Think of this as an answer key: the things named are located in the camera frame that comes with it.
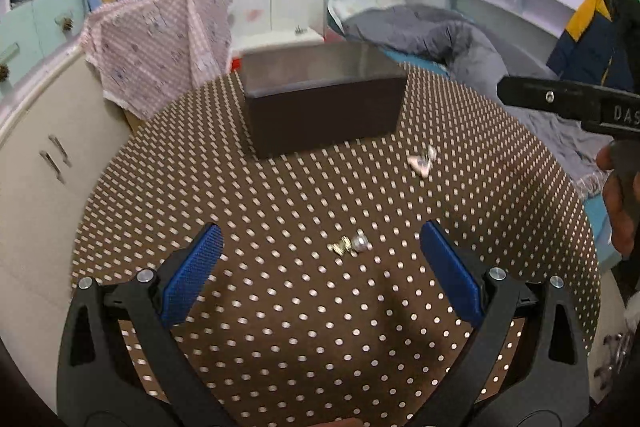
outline gray blanket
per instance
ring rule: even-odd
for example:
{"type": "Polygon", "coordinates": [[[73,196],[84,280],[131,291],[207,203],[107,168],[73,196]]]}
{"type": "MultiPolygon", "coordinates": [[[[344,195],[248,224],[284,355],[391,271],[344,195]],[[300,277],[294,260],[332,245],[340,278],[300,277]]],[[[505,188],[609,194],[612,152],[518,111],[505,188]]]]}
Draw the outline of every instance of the gray blanket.
{"type": "MultiPolygon", "coordinates": [[[[506,74],[556,78],[535,58],[488,28],[450,10],[396,6],[368,10],[343,23],[348,38],[357,38],[449,68],[452,80],[469,86],[498,105],[497,84],[506,74]]],[[[583,199],[599,193],[606,175],[595,165],[598,151],[611,137],[583,131],[575,121],[540,111],[504,107],[553,153],[583,199]]]]}

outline polka dot tablecloth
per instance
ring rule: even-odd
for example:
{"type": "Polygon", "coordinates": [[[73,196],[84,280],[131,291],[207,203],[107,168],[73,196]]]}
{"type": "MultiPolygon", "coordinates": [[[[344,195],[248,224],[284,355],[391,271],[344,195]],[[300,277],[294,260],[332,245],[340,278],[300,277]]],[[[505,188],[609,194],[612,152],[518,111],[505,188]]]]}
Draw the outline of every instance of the polka dot tablecloth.
{"type": "MultiPolygon", "coordinates": [[[[600,307],[593,237],[558,163],[500,107],[405,66],[395,134],[258,161],[235,74],[169,105],[123,147],[86,206],[72,281],[129,280],[187,245],[209,221],[225,248],[187,322],[172,332],[244,427],[359,417],[398,427],[428,399],[471,327],[420,252],[439,219],[461,247],[523,280],[561,276],[591,346],[600,307]],[[409,155],[435,147],[428,179],[409,155]],[[362,230],[372,250],[328,249],[362,230]]],[[[513,323],[480,398],[502,383],[513,323]]],[[[162,397],[123,323],[149,393],[162,397]]]]}

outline black box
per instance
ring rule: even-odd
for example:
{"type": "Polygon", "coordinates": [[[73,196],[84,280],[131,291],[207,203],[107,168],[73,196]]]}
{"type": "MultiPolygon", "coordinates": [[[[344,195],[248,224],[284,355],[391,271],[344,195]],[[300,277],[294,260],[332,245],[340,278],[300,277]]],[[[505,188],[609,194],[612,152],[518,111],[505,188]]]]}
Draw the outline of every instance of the black box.
{"type": "Polygon", "coordinates": [[[393,133],[406,89],[404,70],[363,42],[246,55],[240,79],[260,158],[393,133]]]}

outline brown tablecloth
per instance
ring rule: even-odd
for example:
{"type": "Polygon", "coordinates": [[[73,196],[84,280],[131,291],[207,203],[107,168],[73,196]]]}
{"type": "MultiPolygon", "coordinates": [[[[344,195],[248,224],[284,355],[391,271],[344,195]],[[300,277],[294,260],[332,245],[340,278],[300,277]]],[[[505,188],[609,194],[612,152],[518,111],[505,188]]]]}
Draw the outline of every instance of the brown tablecloth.
{"type": "MultiPolygon", "coordinates": [[[[398,426],[423,404],[471,332],[420,252],[428,219],[439,218],[489,266],[530,281],[561,276],[590,347],[600,279],[569,179],[497,105],[407,69],[395,134],[259,162],[235,74],[181,97],[98,181],[79,227],[73,283],[128,280],[187,245],[205,222],[218,223],[224,255],[173,333],[246,427],[351,416],[398,426]],[[422,180],[406,158],[428,144],[438,158],[422,180]],[[371,251],[340,258],[328,250],[358,230],[371,251]]],[[[519,331],[511,328],[485,396],[500,386],[519,331]]],[[[161,396],[130,326],[124,334],[146,387],[161,396]]]]}

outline blue textured pad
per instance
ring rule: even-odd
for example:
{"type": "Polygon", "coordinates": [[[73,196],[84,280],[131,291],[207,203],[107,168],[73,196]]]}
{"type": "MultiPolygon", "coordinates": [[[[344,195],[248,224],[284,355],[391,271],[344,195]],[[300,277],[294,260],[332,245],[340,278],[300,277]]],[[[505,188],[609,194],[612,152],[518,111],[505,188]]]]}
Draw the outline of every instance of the blue textured pad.
{"type": "Polygon", "coordinates": [[[431,221],[420,230],[420,249],[458,317],[478,328],[484,318],[480,288],[431,221]]]}
{"type": "Polygon", "coordinates": [[[213,225],[191,245],[191,253],[162,294],[160,320],[165,328],[182,324],[222,253],[222,232],[213,225]]]}

